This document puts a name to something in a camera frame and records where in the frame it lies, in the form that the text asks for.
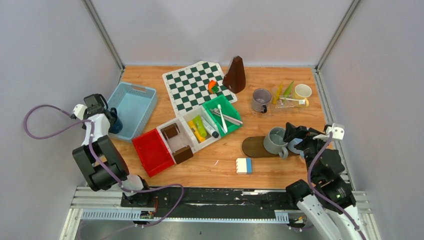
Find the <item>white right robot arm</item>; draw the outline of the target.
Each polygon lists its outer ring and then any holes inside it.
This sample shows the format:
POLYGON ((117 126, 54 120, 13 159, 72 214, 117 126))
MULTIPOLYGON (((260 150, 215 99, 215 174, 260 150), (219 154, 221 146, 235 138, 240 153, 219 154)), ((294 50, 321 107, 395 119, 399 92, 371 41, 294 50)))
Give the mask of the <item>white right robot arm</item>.
POLYGON ((329 148, 344 135, 344 127, 336 123, 323 131, 286 123, 283 140, 301 140, 294 148, 303 152, 307 180, 287 186, 285 201, 290 208, 299 208, 327 240, 366 240, 353 188, 341 177, 345 167, 339 151, 329 148))

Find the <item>purple mug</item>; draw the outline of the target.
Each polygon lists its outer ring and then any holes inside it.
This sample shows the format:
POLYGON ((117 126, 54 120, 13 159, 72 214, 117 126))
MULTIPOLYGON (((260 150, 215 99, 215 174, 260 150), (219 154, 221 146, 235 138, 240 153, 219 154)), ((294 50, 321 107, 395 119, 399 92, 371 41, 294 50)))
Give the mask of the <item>purple mug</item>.
POLYGON ((267 102, 272 100, 271 93, 264 88, 258 88, 252 93, 252 99, 257 100, 258 102, 267 102))

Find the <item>cream mug yellow handle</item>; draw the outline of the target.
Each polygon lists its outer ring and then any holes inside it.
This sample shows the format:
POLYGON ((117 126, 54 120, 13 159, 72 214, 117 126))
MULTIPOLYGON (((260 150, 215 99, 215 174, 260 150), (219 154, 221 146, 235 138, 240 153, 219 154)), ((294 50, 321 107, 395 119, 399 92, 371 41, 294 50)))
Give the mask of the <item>cream mug yellow handle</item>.
POLYGON ((308 98, 312 95, 312 89, 306 84, 298 84, 294 88, 293 96, 299 101, 299 105, 307 105, 308 98))

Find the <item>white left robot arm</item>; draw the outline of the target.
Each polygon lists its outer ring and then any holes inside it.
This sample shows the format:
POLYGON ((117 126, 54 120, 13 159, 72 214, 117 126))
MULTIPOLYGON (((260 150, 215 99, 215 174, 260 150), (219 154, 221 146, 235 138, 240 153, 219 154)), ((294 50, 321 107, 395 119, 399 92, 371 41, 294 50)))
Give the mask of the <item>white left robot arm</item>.
POLYGON ((153 193, 146 181, 129 173, 123 157, 111 141, 109 134, 118 134, 123 123, 116 108, 109 108, 104 96, 99 93, 86 96, 84 104, 74 107, 72 117, 82 120, 86 131, 80 147, 72 156, 91 190, 106 191, 112 187, 122 191, 129 204, 149 206, 153 193))

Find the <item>grey mug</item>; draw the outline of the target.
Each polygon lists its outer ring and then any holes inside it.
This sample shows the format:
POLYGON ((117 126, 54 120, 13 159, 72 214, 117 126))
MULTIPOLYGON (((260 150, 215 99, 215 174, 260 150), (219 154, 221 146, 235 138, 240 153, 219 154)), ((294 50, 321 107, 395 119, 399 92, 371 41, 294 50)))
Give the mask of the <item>grey mug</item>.
POLYGON ((265 150, 274 155, 279 155, 280 158, 286 159, 289 156, 287 149, 288 143, 284 141, 286 130, 283 127, 274 127, 263 140, 265 150))

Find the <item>dark blue mug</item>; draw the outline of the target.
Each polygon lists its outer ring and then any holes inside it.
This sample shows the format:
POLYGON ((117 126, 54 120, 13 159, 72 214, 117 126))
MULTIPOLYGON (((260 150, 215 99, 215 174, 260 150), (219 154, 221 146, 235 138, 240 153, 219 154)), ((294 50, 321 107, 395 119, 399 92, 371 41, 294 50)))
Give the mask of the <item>dark blue mug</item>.
POLYGON ((123 123, 122 121, 119 119, 118 116, 118 112, 117 109, 115 107, 112 107, 109 111, 110 113, 110 128, 109 128, 109 133, 112 134, 118 134, 122 131, 123 129, 123 123))

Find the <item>light blue mug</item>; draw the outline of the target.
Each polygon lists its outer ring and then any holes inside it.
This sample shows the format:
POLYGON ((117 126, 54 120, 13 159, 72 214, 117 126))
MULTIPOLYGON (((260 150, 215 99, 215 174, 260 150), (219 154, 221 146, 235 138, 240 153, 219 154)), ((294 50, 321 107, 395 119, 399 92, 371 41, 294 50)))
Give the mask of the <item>light blue mug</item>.
POLYGON ((300 138, 295 138, 295 139, 293 139, 292 141, 290 141, 290 142, 288 143, 288 145, 287 145, 287 149, 288 149, 291 153, 293 153, 293 154, 295 154, 295 155, 299 155, 302 159, 304 159, 304 152, 303 152, 302 150, 298 150, 298 149, 296 149, 296 148, 295 148, 295 146, 296 146, 297 144, 301 143, 301 142, 302 142, 302 139, 300 139, 300 138))

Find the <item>white toothpaste tube black cap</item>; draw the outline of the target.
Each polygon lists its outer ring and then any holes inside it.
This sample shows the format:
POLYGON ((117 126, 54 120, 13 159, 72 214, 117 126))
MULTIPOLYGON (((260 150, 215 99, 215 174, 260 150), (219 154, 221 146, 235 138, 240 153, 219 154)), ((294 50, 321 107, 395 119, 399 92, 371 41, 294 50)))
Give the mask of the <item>white toothpaste tube black cap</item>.
POLYGON ((207 122, 207 120, 203 117, 203 116, 201 116, 200 117, 200 119, 201 119, 201 121, 202 121, 202 123, 203 123, 203 126, 204 126, 204 128, 205 128, 205 130, 206 130, 206 132, 208 133, 208 134, 210 134, 212 137, 214 137, 214 138, 218 138, 220 135, 219 135, 219 133, 215 130, 215 128, 213 128, 213 126, 211 125, 211 124, 209 124, 208 122, 207 122))

